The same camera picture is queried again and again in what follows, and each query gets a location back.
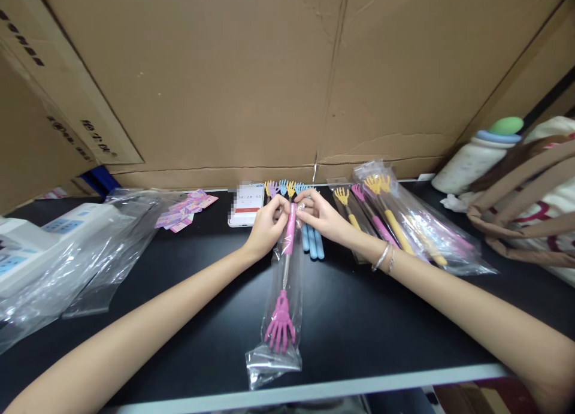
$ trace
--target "green bottle cap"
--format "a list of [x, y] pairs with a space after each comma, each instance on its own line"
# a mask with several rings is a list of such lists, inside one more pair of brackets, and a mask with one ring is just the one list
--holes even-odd
[[523, 119], [520, 117], [504, 117], [495, 122], [488, 131], [497, 135], [512, 135], [523, 128]]

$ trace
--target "yellow handle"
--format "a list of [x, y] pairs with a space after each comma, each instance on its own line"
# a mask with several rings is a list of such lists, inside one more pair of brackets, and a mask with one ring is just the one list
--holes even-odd
[[359, 227], [359, 224], [358, 224], [358, 220], [355, 219], [355, 215], [353, 213], [350, 213], [349, 215], [347, 215], [347, 218], [349, 219], [349, 222], [351, 222], [355, 228], [357, 228], [358, 230], [361, 231], [361, 228]]
[[409, 241], [407, 240], [407, 237], [405, 237], [405, 233], [401, 229], [401, 227], [400, 227], [399, 223], [397, 222], [397, 219], [395, 218], [394, 214], [389, 209], [387, 209], [384, 213], [385, 213], [385, 218], [388, 220], [389, 225], [391, 226], [391, 229], [393, 230], [395, 236], [397, 237], [397, 240], [400, 241], [400, 245], [403, 248], [403, 250], [405, 252], [407, 252], [408, 254], [415, 255], [413, 253], [413, 249], [411, 248], [411, 245], [409, 244]]
[[419, 229], [419, 227], [416, 225], [415, 220], [412, 217], [409, 218], [409, 221], [416, 230], [416, 234], [419, 237], [419, 240], [421, 240], [421, 243], [423, 243], [425, 249], [427, 249], [427, 252], [429, 252], [429, 255], [431, 255], [435, 263], [437, 263], [437, 265], [439, 266], [447, 266], [447, 260], [443, 255], [441, 255], [441, 252], [439, 252], [437, 246], [435, 246], [435, 243], [433, 243], [431, 239], [427, 237], [427, 235], [423, 232], [423, 230]]

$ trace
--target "forearm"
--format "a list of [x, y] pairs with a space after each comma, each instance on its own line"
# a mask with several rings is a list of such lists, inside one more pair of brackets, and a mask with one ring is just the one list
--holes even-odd
[[97, 412], [158, 349], [258, 258], [239, 249], [154, 297], [60, 359], [20, 393], [5, 413]]
[[[349, 231], [344, 243], [370, 262], [385, 242]], [[387, 269], [389, 258], [382, 263]], [[531, 315], [431, 266], [395, 251], [391, 277], [442, 312], [512, 369], [547, 412], [561, 412], [575, 386], [575, 343]]]

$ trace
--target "black table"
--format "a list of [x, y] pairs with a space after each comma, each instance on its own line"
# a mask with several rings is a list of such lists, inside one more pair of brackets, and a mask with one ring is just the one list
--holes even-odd
[[[428, 182], [403, 183], [469, 233], [462, 214], [443, 209]], [[331, 200], [327, 188], [320, 188]], [[58, 320], [0, 356], [0, 410], [60, 357], [127, 312], [240, 247], [248, 228], [230, 228], [232, 195], [196, 215], [178, 234], [159, 230], [105, 314]], [[87, 200], [37, 201], [15, 211], [42, 225]], [[324, 239], [325, 260], [305, 271], [300, 351], [303, 371], [250, 392], [244, 354], [259, 340], [271, 282], [271, 254], [245, 271], [176, 334], [109, 402], [121, 413], [204, 412], [335, 397], [506, 374], [471, 337], [419, 297]], [[504, 259], [483, 244], [496, 276], [466, 279], [575, 339], [573, 288], [536, 265]]]

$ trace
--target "black tabletop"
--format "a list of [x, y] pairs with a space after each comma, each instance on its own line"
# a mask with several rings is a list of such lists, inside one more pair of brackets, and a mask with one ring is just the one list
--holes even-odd
[[[442, 208], [429, 183], [404, 183], [470, 234], [463, 214]], [[320, 188], [331, 200], [327, 188]], [[60, 357], [147, 300], [240, 247], [248, 228], [230, 228], [232, 195], [195, 216], [178, 234], [160, 229], [120, 285], [110, 311], [57, 320], [0, 356], [0, 409]], [[85, 200], [36, 201], [15, 211], [42, 225]], [[300, 351], [303, 371], [266, 388], [495, 363], [496, 359], [441, 313], [381, 272], [358, 266], [345, 248], [323, 240], [324, 261], [304, 276]], [[575, 339], [573, 288], [542, 268], [504, 259], [483, 243], [499, 275], [467, 277], [475, 284]], [[114, 396], [109, 405], [219, 395], [248, 390], [244, 354], [260, 335], [271, 283], [271, 254], [246, 270], [178, 332]]]

